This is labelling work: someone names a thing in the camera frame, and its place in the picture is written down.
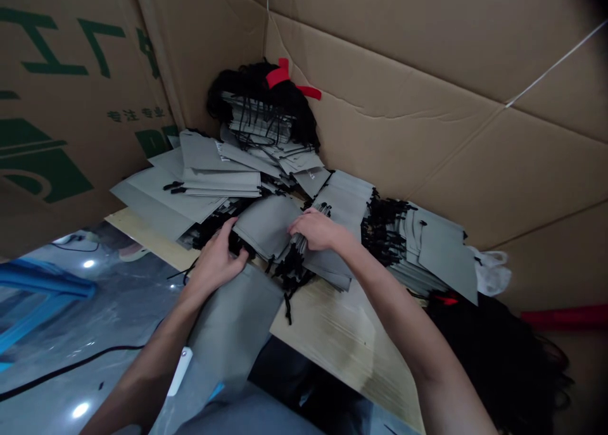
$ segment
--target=red cable tie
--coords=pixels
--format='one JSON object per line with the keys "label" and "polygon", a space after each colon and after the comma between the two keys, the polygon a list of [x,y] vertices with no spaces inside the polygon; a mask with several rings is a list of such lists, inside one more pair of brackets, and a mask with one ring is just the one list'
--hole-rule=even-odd
{"label": "red cable tie", "polygon": [[[271,89],[275,85],[285,82],[289,79],[289,60],[287,58],[279,58],[279,68],[274,71],[270,71],[266,74],[266,82],[268,82],[268,88]],[[308,96],[313,99],[321,99],[321,91],[305,85],[296,85],[297,88],[302,92],[304,96]]]}
{"label": "red cable tie", "polygon": [[318,100],[321,99],[321,90],[317,90],[315,87],[307,87],[304,85],[297,85],[297,87],[302,93],[304,93],[304,96],[308,96],[310,98]]}

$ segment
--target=black cable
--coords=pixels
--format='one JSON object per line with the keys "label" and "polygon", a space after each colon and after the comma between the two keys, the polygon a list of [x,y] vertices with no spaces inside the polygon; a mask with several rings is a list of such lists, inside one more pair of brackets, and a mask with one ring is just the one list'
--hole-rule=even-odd
{"label": "black cable", "polygon": [[192,269],[196,265],[197,261],[198,261],[198,258],[195,259],[192,264],[190,264],[190,267],[188,267],[185,270],[182,270],[181,272],[177,272],[176,274],[173,274],[170,277],[167,277],[167,280],[170,280],[170,279],[172,279],[174,277],[177,277],[178,275],[184,274],[184,280],[182,281],[182,283],[184,284],[184,286],[186,286],[186,279],[188,278],[188,274],[192,271]]}
{"label": "black cable", "polygon": [[[158,326],[160,326],[160,323],[162,323],[163,320],[164,320],[164,318],[159,321],[159,323],[156,325],[156,327],[154,329],[154,332],[156,332],[156,330],[158,329]],[[64,373],[71,372],[74,369],[77,369],[85,364],[88,364],[91,361],[94,361],[95,359],[97,359],[99,357],[102,357],[104,354],[111,353],[112,351],[125,351],[125,350],[126,351],[137,351],[137,350],[141,350],[142,348],[144,348],[144,346],[145,346],[145,344],[140,345],[140,346],[118,345],[118,346],[112,346],[110,348],[106,348],[105,350],[100,351],[99,353],[93,354],[93,356],[90,356],[86,359],[75,362],[71,365],[66,365],[65,367],[62,367],[59,370],[55,370],[54,372],[43,375],[40,378],[37,378],[35,380],[22,384],[21,386],[18,386],[15,389],[11,389],[10,391],[1,393],[0,402],[3,402],[4,400],[8,400],[12,397],[18,396],[19,394],[29,391],[30,389],[33,389],[36,386],[40,386],[42,383],[47,382],[48,380],[53,379],[55,377],[58,377],[59,375],[63,375]]]}
{"label": "black cable", "polygon": [[97,244],[97,246],[94,249],[92,249],[92,250],[79,250],[79,249],[76,249],[76,248],[64,248],[64,247],[61,247],[61,246],[59,246],[57,244],[54,244],[54,243],[51,243],[49,245],[53,245],[54,247],[57,247],[59,249],[63,249],[65,251],[82,251],[83,253],[92,253],[93,251],[97,251],[99,249],[99,244]]}

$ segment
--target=wooden table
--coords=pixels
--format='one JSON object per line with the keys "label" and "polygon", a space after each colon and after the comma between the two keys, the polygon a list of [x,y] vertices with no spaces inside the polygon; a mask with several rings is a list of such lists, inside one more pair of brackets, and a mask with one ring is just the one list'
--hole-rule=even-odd
{"label": "wooden table", "polygon": [[[177,270],[190,267],[199,254],[159,235],[128,208],[106,221]],[[412,374],[358,282],[339,293],[316,279],[292,297],[291,311],[293,325],[287,323],[283,304],[270,333],[424,433]]]}

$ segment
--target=blue plastic stool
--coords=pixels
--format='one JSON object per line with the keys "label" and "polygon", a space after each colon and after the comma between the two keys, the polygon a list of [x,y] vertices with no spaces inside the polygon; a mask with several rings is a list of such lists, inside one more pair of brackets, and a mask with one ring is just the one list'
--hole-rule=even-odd
{"label": "blue plastic stool", "polygon": [[[94,282],[72,275],[55,264],[27,258],[0,264],[0,285],[47,295],[26,317],[0,334],[0,355],[70,302],[91,299],[97,289]],[[11,365],[0,362],[0,372]]]}

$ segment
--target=shiny floor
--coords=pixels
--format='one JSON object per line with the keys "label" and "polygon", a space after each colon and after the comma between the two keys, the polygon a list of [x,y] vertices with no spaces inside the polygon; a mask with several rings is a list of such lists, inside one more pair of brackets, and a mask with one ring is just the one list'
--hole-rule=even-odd
{"label": "shiny floor", "polygon": [[[151,253],[123,262],[118,251],[87,240],[47,245],[28,255],[98,284],[93,299],[74,302],[8,350],[13,366],[0,374],[0,393],[116,345],[144,344],[181,290],[181,277]],[[0,331],[31,310],[41,297],[0,286]],[[77,434],[108,396],[136,351],[114,351],[0,403],[2,434]],[[192,361],[175,397],[167,398],[153,434],[173,434],[196,415],[208,396],[196,392],[205,370]],[[373,434],[413,434],[375,407]]]}

